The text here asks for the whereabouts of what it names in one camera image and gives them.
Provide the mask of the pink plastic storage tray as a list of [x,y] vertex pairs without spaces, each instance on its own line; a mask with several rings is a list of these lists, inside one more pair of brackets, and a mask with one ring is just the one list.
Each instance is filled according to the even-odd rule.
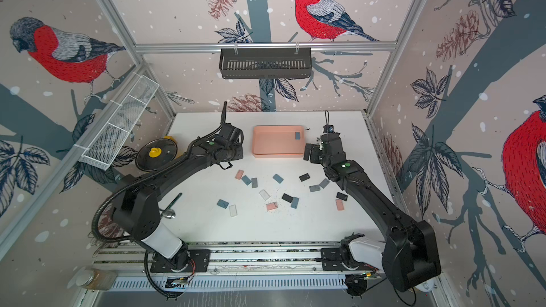
[[[255,158],[302,158],[306,145],[301,125],[261,125],[253,129],[252,153]],[[295,132],[301,139],[295,139]]]

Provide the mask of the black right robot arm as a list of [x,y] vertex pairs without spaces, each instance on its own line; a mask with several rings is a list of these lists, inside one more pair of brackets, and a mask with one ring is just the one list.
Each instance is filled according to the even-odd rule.
[[381,231],[382,269],[395,289],[404,292],[439,276],[442,267],[432,226],[416,221],[391,202],[371,181],[362,166],[348,160],[340,134],[332,125],[316,144],[307,144],[304,160],[323,166],[328,180],[353,197]]

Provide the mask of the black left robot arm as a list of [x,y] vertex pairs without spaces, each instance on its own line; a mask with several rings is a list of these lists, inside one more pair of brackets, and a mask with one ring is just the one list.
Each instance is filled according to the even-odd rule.
[[[162,256],[177,270],[189,262],[188,246],[162,222],[159,202],[176,186],[208,167],[243,158],[244,133],[241,129],[223,122],[210,134],[199,137],[189,144],[178,159],[147,175],[128,176],[125,184],[99,206],[91,222],[95,239],[103,243],[132,240],[149,252]],[[99,221],[107,207],[110,218],[128,236],[108,237],[100,231]]]

